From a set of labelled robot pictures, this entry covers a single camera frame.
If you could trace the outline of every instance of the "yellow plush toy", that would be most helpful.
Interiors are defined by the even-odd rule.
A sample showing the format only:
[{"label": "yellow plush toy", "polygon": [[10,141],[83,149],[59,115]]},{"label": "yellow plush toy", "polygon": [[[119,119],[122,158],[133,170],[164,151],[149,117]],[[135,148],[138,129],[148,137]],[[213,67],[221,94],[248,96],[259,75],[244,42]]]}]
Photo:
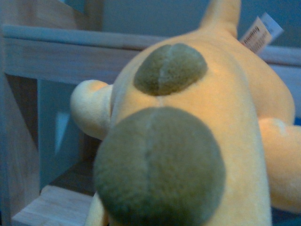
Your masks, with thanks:
[{"label": "yellow plush toy", "polygon": [[146,49],[113,85],[76,87],[74,120],[103,140],[87,226],[268,226],[271,203],[301,212],[293,99],[237,41],[239,12],[212,0],[198,30]]}]

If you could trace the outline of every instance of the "wooden slat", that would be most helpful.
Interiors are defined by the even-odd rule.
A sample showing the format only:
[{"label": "wooden slat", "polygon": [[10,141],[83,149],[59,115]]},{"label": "wooden slat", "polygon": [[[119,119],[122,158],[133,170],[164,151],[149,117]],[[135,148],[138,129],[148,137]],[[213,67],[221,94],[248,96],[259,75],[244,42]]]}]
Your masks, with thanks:
[{"label": "wooden slat", "polygon": [[259,56],[268,64],[301,67],[301,48],[267,46]]},{"label": "wooden slat", "polygon": [[5,73],[78,84],[98,79],[109,84],[138,51],[5,39]]},{"label": "wooden slat", "polygon": [[46,186],[40,197],[16,214],[13,226],[83,226],[92,197]]},{"label": "wooden slat", "polygon": [[165,37],[4,25],[3,37],[81,46],[143,50]]},{"label": "wooden slat", "polygon": [[[1,205],[4,225],[10,225],[11,217],[39,196],[39,153],[36,133],[31,131],[37,121],[36,83],[30,82],[33,89],[27,90],[27,81],[18,78],[23,86],[11,88],[9,77],[0,76],[0,91],[5,93],[0,107]],[[30,96],[32,105],[28,105]]]},{"label": "wooden slat", "polygon": [[296,117],[301,118],[301,67],[289,67],[282,65],[270,66],[288,86],[294,98]]},{"label": "wooden slat", "polygon": [[0,0],[3,24],[87,29],[87,16],[59,0]]}]

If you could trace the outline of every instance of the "tag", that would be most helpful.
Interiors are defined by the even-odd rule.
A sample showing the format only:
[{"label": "tag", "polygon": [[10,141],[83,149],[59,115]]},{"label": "tag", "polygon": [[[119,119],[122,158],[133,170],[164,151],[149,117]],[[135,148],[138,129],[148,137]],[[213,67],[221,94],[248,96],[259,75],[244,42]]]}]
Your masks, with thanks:
[{"label": "tag", "polygon": [[257,17],[250,29],[240,39],[240,42],[258,54],[264,47],[277,38],[283,29],[267,13]]}]

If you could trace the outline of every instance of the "wooden shelf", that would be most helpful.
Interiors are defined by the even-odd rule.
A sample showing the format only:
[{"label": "wooden shelf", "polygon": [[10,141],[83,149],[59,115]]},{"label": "wooden shelf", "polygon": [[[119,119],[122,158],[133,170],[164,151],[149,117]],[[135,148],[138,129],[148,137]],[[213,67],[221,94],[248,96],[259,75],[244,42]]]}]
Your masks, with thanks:
[{"label": "wooden shelf", "polygon": [[14,226],[83,226],[92,196],[46,186],[40,196],[12,218]]}]

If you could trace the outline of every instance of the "plush leg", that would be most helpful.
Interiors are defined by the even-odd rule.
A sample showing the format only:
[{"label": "plush leg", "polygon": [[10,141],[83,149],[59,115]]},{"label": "plush leg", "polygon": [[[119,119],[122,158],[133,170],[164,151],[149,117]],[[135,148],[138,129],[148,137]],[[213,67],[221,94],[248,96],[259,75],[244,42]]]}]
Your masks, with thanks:
[{"label": "plush leg", "polygon": [[105,209],[103,208],[102,202],[100,201],[98,194],[95,193],[91,202],[85,226],[107,226],[108,223],[108,215]]},{"label": "plush leg", "polygon": [[259,120],[272,206],[301,213],[301,127]]}]

